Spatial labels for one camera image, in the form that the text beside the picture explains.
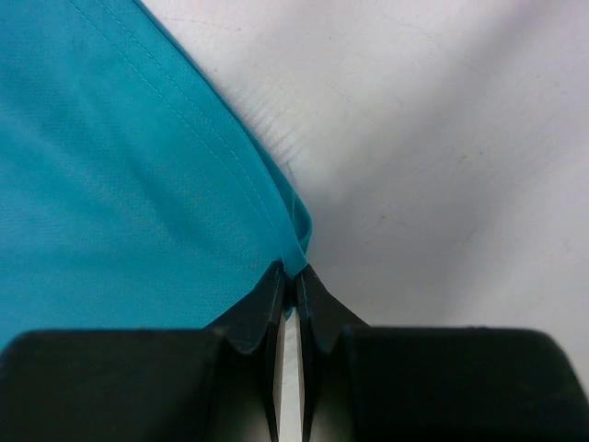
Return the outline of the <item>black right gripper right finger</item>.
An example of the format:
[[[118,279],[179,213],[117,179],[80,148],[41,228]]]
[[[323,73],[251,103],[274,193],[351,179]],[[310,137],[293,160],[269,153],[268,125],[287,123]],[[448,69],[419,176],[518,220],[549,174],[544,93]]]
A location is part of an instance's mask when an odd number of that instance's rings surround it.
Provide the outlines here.
[[[540,331],[371,326],[295,280],[305,441],[584,441],[588,400]]]

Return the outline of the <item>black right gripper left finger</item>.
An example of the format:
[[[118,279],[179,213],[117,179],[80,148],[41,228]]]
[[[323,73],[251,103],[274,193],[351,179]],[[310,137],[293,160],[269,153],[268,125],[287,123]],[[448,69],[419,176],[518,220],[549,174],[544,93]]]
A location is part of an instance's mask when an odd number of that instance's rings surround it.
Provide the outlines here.
[[[5,441],[275,441],[286,277],[202,329],[40,330],[1,354]]]

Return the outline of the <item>teal t-shirt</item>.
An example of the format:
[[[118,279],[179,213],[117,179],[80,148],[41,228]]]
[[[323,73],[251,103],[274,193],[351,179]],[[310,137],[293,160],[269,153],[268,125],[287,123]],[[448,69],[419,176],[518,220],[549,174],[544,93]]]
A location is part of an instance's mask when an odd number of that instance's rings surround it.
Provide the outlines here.
[[[257,139],[138,1],[1,5],[1,340],[200,328],[310,216]]]

